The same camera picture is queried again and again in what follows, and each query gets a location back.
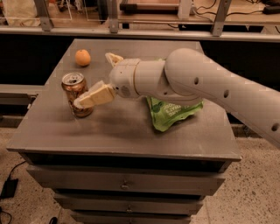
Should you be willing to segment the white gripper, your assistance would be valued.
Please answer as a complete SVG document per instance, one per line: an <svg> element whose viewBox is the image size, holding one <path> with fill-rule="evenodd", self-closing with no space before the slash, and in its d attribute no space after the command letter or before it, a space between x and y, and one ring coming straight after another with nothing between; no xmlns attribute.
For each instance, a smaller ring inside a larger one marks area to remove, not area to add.
<svg viewBox="0 0 280 224"><path fill-rule="evenodd" d="M139 96L135 88L135 72L140 59L123 59L122 56L112 52L107 52L105 57L113 67L109 74L111 85L105 84L103 80L95 83L87 92L73 101L73 105L78 109L88 109L112 102L116 93L123 98Z"/></svg>

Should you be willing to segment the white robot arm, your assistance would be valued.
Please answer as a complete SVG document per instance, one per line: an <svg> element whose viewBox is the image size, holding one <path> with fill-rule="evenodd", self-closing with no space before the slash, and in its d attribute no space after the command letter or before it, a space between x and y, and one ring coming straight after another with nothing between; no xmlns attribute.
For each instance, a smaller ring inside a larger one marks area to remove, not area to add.
<svg viewBox="0 0 280 224"><path fill-rule="evenodd" d="M73 105L90 108L118 95L151 96L184 106L205 98L280 147L280 92L232 73L190 48L177 49L165 60L120 60L113 64L108 84L94 84Z"/></svg>

